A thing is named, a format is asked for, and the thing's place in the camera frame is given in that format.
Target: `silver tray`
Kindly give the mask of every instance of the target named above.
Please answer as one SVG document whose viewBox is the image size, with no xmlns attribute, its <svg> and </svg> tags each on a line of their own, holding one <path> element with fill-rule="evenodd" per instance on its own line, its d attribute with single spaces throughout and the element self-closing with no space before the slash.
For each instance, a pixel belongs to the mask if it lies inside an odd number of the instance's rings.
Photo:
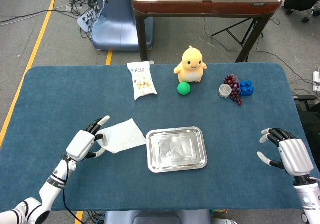
<svg viewBox="0 0 320 224">
<path fill-rule="evenodd" d="M 195 126 L 149 131 L 146 151 L 153 173 L 200 169 L 208 162 L 204 136 Z"/>
</svg>

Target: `plush toy face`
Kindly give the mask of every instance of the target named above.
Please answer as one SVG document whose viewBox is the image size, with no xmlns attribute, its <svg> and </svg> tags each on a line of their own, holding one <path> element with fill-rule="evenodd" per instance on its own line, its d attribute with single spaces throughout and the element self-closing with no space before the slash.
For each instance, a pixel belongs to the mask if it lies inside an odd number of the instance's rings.
<svg viewBox="0 0 320 224">
<path fill-rule="evenodd" d="M 188 71 L 195 71 L 202 66 L 203 56 L 196 48 L 189 48 L 182 56 L 183 68 Z"/>
</svg>

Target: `robotic arm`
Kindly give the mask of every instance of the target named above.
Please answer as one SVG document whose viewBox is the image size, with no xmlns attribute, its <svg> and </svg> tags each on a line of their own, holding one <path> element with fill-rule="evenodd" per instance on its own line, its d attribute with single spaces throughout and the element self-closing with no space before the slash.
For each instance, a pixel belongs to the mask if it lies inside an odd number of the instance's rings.
<svg viewBox="0 0 320 224">
<path fill-rule="evenodd" d="M 268 166 L 285 169 L 294 177 L 293 187 L 302 203 L 305 214 L 302 221 L 306 224 L 320 223 L 320 188 L 317 181 L 310 177 L 314 169 L 307 148 L 301 139 L 296 139 L 290 132 L 280 128 L 268 128 L 261 132 L 260 143 L 271 141 L 279 150 L 281 160 L 270 160 L 261 152 L 258 157 Z"/>
<path fill-rule="evenodd" d="M 96 134 L 109 119 L 110 116 L 100 118 L 75 135 L 66 149 L 67 155 L 60 161 L 39 192 L 42 203 L 34 198 L 28 198 L 20 202 L 15 209 L 0 213 L 0 224 L 44 223 L 57 196 L 66 188 L 70 174 L 76 170 L 77 162 L 85 158 L 98 158 L 105 152 L 103 148 L 97 152 L 90 150 L 97 140 L 102 140 L 102 146 L 107 145 L 106 136 Z"/>
</svg>

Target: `yellow plush toy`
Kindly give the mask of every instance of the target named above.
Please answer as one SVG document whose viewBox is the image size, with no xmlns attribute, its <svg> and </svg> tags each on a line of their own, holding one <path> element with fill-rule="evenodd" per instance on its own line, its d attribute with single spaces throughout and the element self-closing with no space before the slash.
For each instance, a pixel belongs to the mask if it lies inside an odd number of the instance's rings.
<svg viewBox="0 0 320 224">
<path fill-rule="evenodd" d="M 190 46 L 189 49 L 184 52 L 182 61 L 173 72 L 178 74 L 180 83 L 199 83 L 204 74 L 204 69 L 207 69 L 207 65 L 203 62 L 201 52 Z"/>
</svg>

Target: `blue toy block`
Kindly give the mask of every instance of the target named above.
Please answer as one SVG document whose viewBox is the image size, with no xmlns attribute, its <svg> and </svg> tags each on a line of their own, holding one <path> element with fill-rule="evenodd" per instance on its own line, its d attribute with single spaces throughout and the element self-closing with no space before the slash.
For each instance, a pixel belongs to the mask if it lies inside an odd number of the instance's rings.
<svg viewBox="0 0 320 224">
<path fill-rule="evenodd" d="M 241 97 L 248 97 L 251 96 L 254 93 L 254 87 L 252 86 L 252 81 L 240 81 L 239 83 L 240 89 L 241 89 Z"/>
</svg>

